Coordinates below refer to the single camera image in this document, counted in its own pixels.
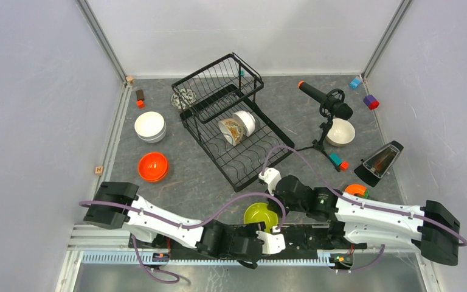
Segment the lime green bowl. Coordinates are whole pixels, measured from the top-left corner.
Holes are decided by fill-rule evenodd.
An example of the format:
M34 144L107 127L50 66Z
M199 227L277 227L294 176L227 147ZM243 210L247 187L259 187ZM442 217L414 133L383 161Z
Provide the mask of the lime green bowl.
M278 226L278 215L268 209L268 203L251 204L244 212L243 223L260 223L263 224L263 230L271 233L272 228Z

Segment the patterned cream bowl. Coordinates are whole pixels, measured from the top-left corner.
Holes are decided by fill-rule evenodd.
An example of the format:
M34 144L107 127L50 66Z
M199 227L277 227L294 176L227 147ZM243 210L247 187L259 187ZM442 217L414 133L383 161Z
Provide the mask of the patterned cream bowl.
M226 141L232 146L237 146L246 135L242 124L233 118L218 121L218 127Z

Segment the beige ceramic bowl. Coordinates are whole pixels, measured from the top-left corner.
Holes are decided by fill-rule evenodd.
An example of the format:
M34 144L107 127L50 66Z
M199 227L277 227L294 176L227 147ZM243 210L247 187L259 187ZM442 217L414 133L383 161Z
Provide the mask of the beige ceramic bowl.
M334 118L333 124L327 133L327 142L335 147L344 147L351 143L356 136L354 126L347 120Z

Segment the black wire dish rack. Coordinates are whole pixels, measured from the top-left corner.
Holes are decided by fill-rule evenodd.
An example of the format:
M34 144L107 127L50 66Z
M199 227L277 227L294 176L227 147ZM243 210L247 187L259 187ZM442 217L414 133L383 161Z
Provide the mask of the black wire dish rack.
M260 109L261 75L229 53L172 84L180 118L235 191L258 179L264 164L275 167L293 141Z

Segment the orange bowl rack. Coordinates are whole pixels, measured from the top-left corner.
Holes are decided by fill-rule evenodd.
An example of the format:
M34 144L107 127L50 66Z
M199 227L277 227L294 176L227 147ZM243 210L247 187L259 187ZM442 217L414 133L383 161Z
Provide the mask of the orange bowl rack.
M144 155L137 165L139 176L149 183L163 180L169 172L169 163L165 155L151 152Z

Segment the white bowl grey rim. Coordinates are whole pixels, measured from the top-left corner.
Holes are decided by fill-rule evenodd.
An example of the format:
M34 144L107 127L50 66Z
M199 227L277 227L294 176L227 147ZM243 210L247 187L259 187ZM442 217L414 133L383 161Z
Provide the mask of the white bowl grey rim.
M147 143L157 143L160 142L166 135L166 130L160 131L157 135L151 136L151 137L145 137L141 135L137 135L141 140L147 142Z

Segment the pink floral bowl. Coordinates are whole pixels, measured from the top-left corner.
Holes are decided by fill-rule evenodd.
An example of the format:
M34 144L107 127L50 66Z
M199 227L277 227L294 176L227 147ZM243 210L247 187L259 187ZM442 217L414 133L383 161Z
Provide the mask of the pink floral bowl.
M170 98L171 105L177 110L186 110L196 103L196 93L192 89L181 88Z

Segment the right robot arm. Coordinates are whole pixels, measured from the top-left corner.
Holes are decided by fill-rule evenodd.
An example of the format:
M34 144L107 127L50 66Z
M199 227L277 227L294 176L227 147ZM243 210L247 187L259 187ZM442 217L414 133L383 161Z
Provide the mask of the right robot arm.
M259 180L267 185L269 209L279 217L300 212L326 223L320 234L320 248L345 249L386 245L417 248L435 263L458 265L460 222L437 201L407 206L372 201L327 187L308 187L292 175L281 177L266 172Z

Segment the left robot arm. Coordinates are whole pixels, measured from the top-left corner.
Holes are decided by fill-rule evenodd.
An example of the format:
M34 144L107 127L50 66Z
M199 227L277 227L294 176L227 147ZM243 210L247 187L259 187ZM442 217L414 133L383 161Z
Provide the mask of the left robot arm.
M166 239L208 259L234 260L256 268L266 255L263 225L234 226L216 219L201 221L161 209L138 195L130 182L103 182L87 209L84 222L103 229L123 229L137 241L159 248Z

